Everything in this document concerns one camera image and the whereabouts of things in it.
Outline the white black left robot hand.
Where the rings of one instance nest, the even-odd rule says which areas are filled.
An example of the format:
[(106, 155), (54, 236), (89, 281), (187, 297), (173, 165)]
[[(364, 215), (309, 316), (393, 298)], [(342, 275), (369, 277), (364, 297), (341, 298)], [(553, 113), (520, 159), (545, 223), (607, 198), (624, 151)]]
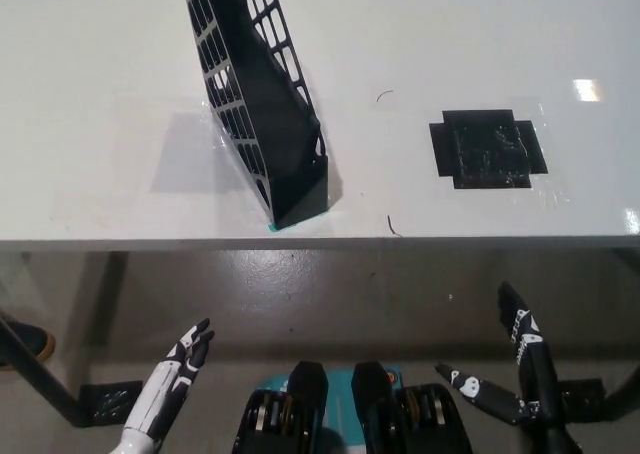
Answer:
[(203, 367), (215, 332), (205, 318), (192, 326), (156, 365), (125, 423), (125, 431), (164, 440)]

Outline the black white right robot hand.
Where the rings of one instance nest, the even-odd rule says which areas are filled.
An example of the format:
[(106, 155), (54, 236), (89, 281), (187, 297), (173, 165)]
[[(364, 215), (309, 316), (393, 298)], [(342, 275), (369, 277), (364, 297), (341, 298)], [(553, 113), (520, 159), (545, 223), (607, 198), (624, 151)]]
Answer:
[(509, 425), (539, 423), (562, 429), (566, 424), (559, 380), (549, 345), (533, 312), (504, 281), (498, 288), (499, 320), (513, 345), (521, 393), (468, 374), (445, 363), (438, 372), (464, 400), (480, 411)]

